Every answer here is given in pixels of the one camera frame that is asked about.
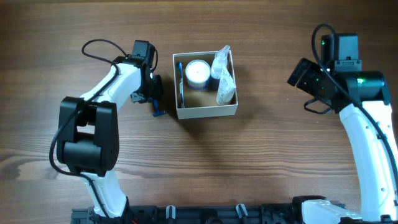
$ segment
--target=open box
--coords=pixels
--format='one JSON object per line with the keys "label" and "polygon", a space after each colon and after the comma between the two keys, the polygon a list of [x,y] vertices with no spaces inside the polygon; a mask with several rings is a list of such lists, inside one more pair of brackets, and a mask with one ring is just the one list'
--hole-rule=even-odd
{"label": "open box", "polygon": [[[194,52],[173,54],[174,64],[174,90],[175,90],[175,104],[177,109],[177,116],[179,119],[187,118],[206,118],[212,116],[226,116],[235,115],[236,108],[238,107],[238,96],[235,90],[230,105],[218,106],[216,102],[217,91],[214,90],[192,90],[187,83],[185,76],[185,67],[193,60],[204,60],[210,66],[213,63],[217,51],[212,52]],[[228,65],[227,69],[235,81],[235,73],[232,61],[232,52],[228,52]],[[185,108],[181,106],[180,97],[180,71],[178,69],[178,62],[182,62],[183,67],[183,94]]]}

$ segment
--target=box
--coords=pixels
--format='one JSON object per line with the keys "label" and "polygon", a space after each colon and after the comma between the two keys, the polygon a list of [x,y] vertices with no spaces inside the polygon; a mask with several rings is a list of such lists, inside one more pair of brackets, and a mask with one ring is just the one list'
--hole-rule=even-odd
{"label": "box", "polygon": [[[192,60],[199,59],[199,60],[204,60],[211,66],[216,53],[217,51],[173,54],[175,105],[177,110],[177,116],[179,119],[235,115],[236,108],[238,107],[238,95],[236,93],[236,90],[234,96],[232,97],[230,105],[218,106],[216,102],[217,91],[192,90],[189,88],[187,83],[187,77],[185,76],[185,67],[188,65],[188,63],[191,62]],[[182,62],[182,67],[183,67],[183,75],[184,75],[183,93],[184,93],[185,108],[182,108],[181,106],[181,97],[180,97],[181,77],[177,65],[178,62]],[[227,69],[229,71],[229,74],[231,74],[233,80],[235,81],[235,73],[234,73],[231,51],[228,52]]]}

